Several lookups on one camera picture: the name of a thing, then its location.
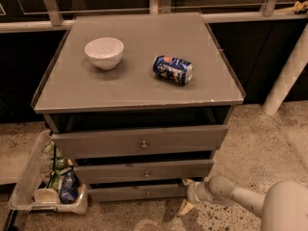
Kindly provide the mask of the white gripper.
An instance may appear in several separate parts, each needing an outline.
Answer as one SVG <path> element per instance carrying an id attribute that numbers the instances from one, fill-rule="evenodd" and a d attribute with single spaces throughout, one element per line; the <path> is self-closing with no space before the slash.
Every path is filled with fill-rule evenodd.
<path id="1" fill-rule="evenodd" d="M 210 193 L 206 182 L 195 182 L 189 178 L 183 178 L 182 183 L 187 186 L 187 199 L 184 199 L 178 211 L 179 216 L 184 216 L 194 208 L 194 204 L 212 202 L 214 196 Z"/>

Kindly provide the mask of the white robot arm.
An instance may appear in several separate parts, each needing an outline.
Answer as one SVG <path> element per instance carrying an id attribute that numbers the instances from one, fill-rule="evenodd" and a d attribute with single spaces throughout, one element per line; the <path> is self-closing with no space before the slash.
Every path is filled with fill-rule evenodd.
<path id="1" fill-rule="evenodd" d="M 241 188 L 222 176 L 208 182 L 184 179 L 183 183 L 187 197 L 179 216 L 196 204 L 232 200 L 261 219 L 261 231 L 308 231 L 308 188 L 297 182 L 277 182 L 266 194 Z"/>

